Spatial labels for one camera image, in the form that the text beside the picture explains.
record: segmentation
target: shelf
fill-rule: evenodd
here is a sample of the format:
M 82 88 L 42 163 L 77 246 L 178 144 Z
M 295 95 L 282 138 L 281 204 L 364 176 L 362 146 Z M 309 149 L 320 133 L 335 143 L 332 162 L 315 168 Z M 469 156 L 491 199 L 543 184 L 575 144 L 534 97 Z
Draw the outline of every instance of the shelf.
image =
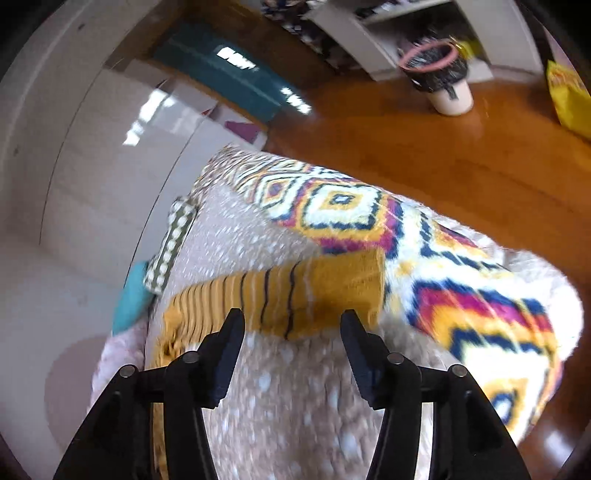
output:
M 453 0 L 421 0 L 412 4 L 394 5 L 392 10 L 381 12 L 371 17 L 360 20 L 362 25 L 372 25 L 379 22 L 390 20 L 391 18 L 401 17 L 412 12 L 423 10 L 424 8 L 434 7 L 435 5 L 448 4 Z

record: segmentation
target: yellow plastic bag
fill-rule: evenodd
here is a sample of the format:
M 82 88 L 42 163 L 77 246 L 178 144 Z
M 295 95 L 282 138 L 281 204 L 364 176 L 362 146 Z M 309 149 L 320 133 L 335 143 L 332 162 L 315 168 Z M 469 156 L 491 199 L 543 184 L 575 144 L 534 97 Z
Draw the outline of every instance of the yellow plastic bag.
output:
M 591 96 L 577 73 L 548 62 L 548 86 L 562 126 L 591 140 Z

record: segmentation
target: metal screw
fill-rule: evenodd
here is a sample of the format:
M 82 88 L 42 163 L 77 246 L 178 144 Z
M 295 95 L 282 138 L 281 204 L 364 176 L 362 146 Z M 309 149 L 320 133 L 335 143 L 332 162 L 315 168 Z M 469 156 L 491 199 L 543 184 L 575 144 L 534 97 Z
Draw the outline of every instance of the metal screw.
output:
M 125 365 L 119 369 L 119 375 L 123 378 L 131 377 L 135 373 L 135 367 L 133 365 Z
M 190 350 L 183 355 L 183 362 L 193 364 L 199 360 L 199 354 L 195 350 Z
M 468 374 L 468 370 L 463 365 L 454 365 L 452 367 L 452 373 L 456 377 L 465 377 Z
M 400 365 L 402 362 L 404 362 L 404 357 L 400 353 L 396 352 L 390 353 L 387 358 L 388 362 L 394 365 Z

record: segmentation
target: wooden floor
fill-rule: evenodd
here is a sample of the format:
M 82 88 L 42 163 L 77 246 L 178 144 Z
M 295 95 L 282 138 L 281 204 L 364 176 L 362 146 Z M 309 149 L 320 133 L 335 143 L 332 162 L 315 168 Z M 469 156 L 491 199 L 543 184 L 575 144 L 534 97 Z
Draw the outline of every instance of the wooden floor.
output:
M 591 311 L 591 144 L 557 122 L 545 85 L 473 86 L 467 115 L 434 113 L 404 79 L 341 77 L 282 113 L 266 150 L 335 168 L 419 200 L 566 273 Z M 591 418 L 591 328 L 520 449 L 533 480 L 553 478 Z

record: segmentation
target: pink circle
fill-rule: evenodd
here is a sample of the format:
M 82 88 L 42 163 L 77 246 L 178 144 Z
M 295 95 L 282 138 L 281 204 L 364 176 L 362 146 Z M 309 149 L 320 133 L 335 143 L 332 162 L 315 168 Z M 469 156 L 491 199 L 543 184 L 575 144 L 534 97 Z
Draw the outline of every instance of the pink circle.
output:
M 442 47 L 444 45 L 448 45 L 450 47 L 450 52 L 441 60 L 438 60 L 435 63 L 430 63 L 429 65 L 425 65 L 424 67 L 407 67 L 407 63 L 422 51 L 430 50 L 433 47 Z M 451 62 L 457 59 L 457 56 L 457 48 L 452 43 L 449 43 L 447 40 L 433 41 L 411 48 L 408 52 L 406 52 L 404 57 L 400 59 L 398 66 L 406 72 L 411 73 L 434 72 L 435 70 L 441 70 L 442 68 L 447 67 Z

